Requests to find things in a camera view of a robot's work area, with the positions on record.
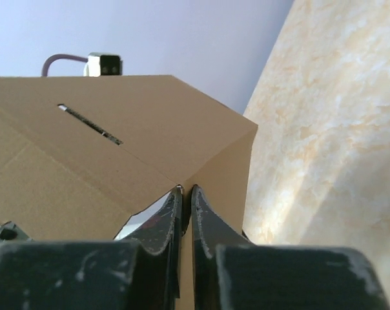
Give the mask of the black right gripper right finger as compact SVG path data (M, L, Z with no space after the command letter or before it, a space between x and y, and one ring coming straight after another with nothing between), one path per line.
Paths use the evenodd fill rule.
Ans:
M389 309L369 260L348 247L256 245L191 192L196 309Z

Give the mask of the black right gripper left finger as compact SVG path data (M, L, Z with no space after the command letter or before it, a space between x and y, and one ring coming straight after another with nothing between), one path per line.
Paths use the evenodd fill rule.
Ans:
M118 241L0 242L0 309L174 309L183 195Z

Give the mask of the brown cardboard box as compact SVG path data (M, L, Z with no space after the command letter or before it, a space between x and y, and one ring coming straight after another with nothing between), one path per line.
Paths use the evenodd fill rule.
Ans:
M256 125L172 76L0 77L0 225L40 242L118 241L135 214L199 185L241 231ZM190 211L180 296L192 309Z

